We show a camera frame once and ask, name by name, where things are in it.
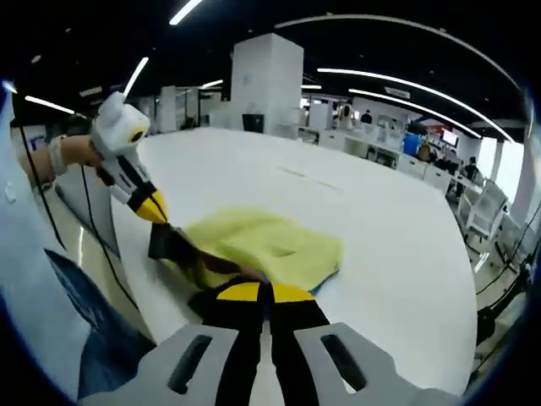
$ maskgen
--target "jeans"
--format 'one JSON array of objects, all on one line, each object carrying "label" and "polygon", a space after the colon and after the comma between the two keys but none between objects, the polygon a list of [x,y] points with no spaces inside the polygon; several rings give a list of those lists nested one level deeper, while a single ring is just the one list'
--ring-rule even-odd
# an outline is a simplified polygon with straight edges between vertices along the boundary
[{"label": "jeans", "polygon": [[81,355],[79,399],[118,389],[137,375],[141,358],[155,344],[130,326],[72,261],[47,251],[75,309],[90,324]]}]

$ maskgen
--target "yellow cloth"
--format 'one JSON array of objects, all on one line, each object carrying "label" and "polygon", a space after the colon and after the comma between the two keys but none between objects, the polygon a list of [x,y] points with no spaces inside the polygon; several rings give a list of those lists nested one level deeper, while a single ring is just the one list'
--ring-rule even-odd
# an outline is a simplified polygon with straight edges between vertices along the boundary
[{"label": "yellow cloth", "polygon": [[[337,272],[342,243],[255,208],[220,210],[184,230],[200,250],[262,271],[271,282],[310,291]],[[211,287],[229,277],[205,270]]]}]

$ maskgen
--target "ceiling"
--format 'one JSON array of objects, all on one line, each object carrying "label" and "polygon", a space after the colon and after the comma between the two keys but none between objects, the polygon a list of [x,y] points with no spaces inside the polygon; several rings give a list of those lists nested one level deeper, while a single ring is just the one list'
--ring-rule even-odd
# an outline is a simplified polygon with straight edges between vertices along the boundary
[{"label": "ceiling", "polygon": [[[305,79],[323,85],[325,93],[347,95],[350,88],[385,93],[384,86],[391,85],[410,91],[410,102],[464,124],[478,121],[471,113],[423,91],[381,80],[317,72],[317,68],[363,70],[442,91],[492,119],[527,122],[522,93],[501,72],[473,52],[433,33],[360,19],[275,29],[279,23],[329,14],[407,19],[443,29],[473,45],[524,85],[525,79],[532,78],[528,57],[533,36],[529,31],[535,25],[528,23],[528,13],[518,3],[514,2],[510,10],[456,1],[438,3],[435,10],[434,2],[426,0],[400,6],[387,0],[359,5],[331,0],[204,0],[180,25],[170,26],[169,19],[186,2],[11,2],[5,13],[10,17],[9,25],[1,29],[4,53],[0,75],[15,80],[20,94],[86,112],[95,108],[91,102],[103,95],[81,97],[81,91],[95,86],[105,91],[112,86],[123,88],[144,56],[150,61],[132,90],[133,96],[157,94],[164,85],[227,80],[234,44],[274,31],[304,48]],[[36,55],[41,58],[32,63]],[[20,99],[15,110],[25,123],[65,118],[61,112]],[[521,129],[509,132],[522,141]]]}]

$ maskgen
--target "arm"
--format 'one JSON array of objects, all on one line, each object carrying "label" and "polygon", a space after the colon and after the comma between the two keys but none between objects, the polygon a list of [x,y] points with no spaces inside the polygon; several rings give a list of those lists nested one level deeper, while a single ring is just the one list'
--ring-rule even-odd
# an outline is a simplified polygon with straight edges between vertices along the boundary
[{"label": "arm", "polygon": [[[60,153],[66,166],[72,164],[85,165],[86,163],[89,163],[94,167],[100,166],[100,158],[92,146],[89,135],[76,135],[63,139],[60,144]],[[32,156],[32,162],[36,166],[40,181],[53,181],[56,174],[52,168],[51,158],[49,157],[47,147],[44,146],[37,151],[32,151],[30,155]],[[30,183],[32,186],[35,186],[36,180],[34,179],[32,166],[30,165],[26,153],[19,157],[19,162],[21,167],[25,170]]]}]

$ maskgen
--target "hand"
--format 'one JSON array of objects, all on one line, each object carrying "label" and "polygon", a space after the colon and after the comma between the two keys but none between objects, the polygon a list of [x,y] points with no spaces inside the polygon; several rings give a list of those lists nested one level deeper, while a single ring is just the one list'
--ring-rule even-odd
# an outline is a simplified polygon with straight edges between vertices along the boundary
[{"label": "hand", "polygon": [[101,166],[100,156],[96,152],[89,135],[75,135],[64,138],[60,150],[66,165],[75,163],[79,165],[90,164],[93,167]]}]

